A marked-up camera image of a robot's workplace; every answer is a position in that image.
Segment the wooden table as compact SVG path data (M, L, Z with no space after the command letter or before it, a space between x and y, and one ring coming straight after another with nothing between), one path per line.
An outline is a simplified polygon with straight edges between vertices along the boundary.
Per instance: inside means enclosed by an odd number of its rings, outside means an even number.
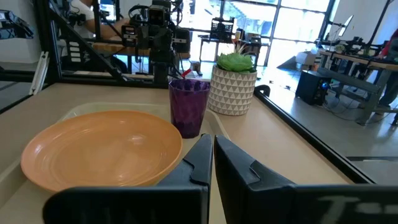
M108 43L99 43L96 42L93 44L93 48L102 53L119 53L124 55L135 55L135 48L134 47L124 47L121 44L108 44ZM139 56L146 56L148 57L150 50L138 50ZM190 53L182 53L180 54L182 59L189 59Z

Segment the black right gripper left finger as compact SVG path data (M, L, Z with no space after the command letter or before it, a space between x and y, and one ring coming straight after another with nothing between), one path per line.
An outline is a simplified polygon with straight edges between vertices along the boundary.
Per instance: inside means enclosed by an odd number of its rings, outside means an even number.
M158 186L171 190L161 201L157 224L208 224L210 216L213 145L211 135L202 134L176 168Z

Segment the black computer tower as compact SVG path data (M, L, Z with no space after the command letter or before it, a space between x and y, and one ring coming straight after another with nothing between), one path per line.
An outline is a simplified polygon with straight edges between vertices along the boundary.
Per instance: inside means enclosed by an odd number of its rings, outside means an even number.
M322 106L330 88L331 78L311 70L302 70L295 96L309 105Z

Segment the white metal bar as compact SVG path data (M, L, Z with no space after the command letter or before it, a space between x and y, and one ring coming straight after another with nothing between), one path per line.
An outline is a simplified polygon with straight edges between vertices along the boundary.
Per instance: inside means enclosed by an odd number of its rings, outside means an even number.
M49 61L49 52L41 52L37 68L34 73L34 78L29 89L29 95L36 95L43 89Z

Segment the succulent in white patterned pot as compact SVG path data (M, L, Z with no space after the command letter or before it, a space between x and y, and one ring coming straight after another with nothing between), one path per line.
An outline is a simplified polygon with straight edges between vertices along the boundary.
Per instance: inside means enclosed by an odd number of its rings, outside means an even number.
M251 106L257 70L246 45L237 43L234 52L221 54L213 66L208 107L216 113L241 116Z

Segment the purple faceted cup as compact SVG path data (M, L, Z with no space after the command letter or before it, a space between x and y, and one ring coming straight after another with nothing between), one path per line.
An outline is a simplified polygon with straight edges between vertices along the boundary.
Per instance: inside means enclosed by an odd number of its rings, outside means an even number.
M210 82L179 79L169 83L171 123L183 138L200 134L209 93Z

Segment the orange bowl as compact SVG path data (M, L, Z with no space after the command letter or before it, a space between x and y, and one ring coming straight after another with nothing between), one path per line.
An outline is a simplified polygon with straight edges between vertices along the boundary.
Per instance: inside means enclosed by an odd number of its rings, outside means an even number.
M169 121L140 111L101 111L41 131L26 145L21 169L51 192L150 186L175 168L182 149L182 137Z

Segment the black rig frame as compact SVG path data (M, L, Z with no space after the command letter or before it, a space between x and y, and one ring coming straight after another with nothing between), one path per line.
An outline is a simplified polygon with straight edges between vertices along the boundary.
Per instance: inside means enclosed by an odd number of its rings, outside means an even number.
M2 81L19 81L19 82L35 82L40 79L41 82L53 83L74 83L80 85L104 85L104 86L128 86L138 88L160 88L166 89L168 85L168 73L158 73L152 78L142 78L139 75L131 75L130 77L122 74L120 70L112 66L111 62L104 56L100 55L91 43L107 43L117 44L117 40L110 40L102 37L100 20L104 19L104 15L100 13L98 0L94 2L95 14L95 38L82 38L78 32L72 27L72 23L63 16L59 5L54 0L34 0L35 19L39 23L38 32L42 55L39 62L45 64L43 75L37 72L24 72L5 70L0 67L0 80ZM96 68L103 69L102 75L79 75L68 73L62 70L60 54L57 47L56 29L60 28L63 37L67 41L76 43L76 47L84 53L88 53L93 59Z

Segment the tilted monitor on stand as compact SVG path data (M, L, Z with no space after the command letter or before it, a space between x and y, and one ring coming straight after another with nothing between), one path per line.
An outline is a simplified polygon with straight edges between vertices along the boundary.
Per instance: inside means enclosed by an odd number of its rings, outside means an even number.
M340 28L340 31L338 33L338 37L344 36L348 26L350 25L354 15L349 16L349 18L346 20L344 24L338 24L338 27Z

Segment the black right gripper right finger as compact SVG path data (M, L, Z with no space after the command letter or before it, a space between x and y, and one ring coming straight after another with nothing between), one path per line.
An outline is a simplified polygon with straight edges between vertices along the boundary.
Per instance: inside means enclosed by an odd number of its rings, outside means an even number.
M290 224L293 182L215 136L215 172L227 224Z

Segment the cream plastic tray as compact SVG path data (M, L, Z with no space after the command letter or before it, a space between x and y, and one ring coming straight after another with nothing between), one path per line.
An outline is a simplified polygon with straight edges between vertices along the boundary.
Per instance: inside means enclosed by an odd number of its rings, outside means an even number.
M109 110L135 110L153 114L170 121L169 105L142 103L105 103L95 102L79 105L65 113L57 121L73 118L79 115ZM225 128L216 113L207 110L202 122L200 134L223 135L229 139ZM183 140L181 158L198 141L199 136ZM0 174L0 224L43 224L42 208L52 195L31 181L27 180L21 171L20 159L16 159ZM211 179L209 224L226 224L221 197L218 190L215 168L213 166Z

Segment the wooden workbench with metal legs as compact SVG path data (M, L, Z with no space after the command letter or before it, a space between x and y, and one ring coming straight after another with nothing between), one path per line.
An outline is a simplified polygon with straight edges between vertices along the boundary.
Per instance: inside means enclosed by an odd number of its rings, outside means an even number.
M320 50L319 54L322 56L320 67L317 72L321 75L330 77L340 84L333 90L338 95L345 95L352 100L356 100L363 104L364 109L362 115L356 119L356 122L362 126L366 125L368 119L372 113L383 112L394 114L394 120L392 124L398 126L398 109L380 108L378 107L379 99L383 93L384 88L387 85L387 81L393 72L398 72L398 63L386 62L383 60L376 60L370 58L357 57L354 55L340 54L337 52L332 52L329 50ZM329 59L342 59L347 60L347 66L351 66L354 62L366 65L368 68L377 70L377 77L373 83L369 83L365 80L360 80L345 73L338 73L329 68L326 68L326 63ZM350 93L343 89L345 85L353 86L358 89L364 90L369 95L367 98L365 96L359 96L354 93Z

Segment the black mesh crate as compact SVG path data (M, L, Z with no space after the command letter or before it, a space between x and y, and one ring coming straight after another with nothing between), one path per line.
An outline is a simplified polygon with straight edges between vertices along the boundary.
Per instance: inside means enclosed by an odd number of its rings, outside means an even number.
M210 39L230 42L233 34L234 17L224 20L221 17L215 17L211 20Z

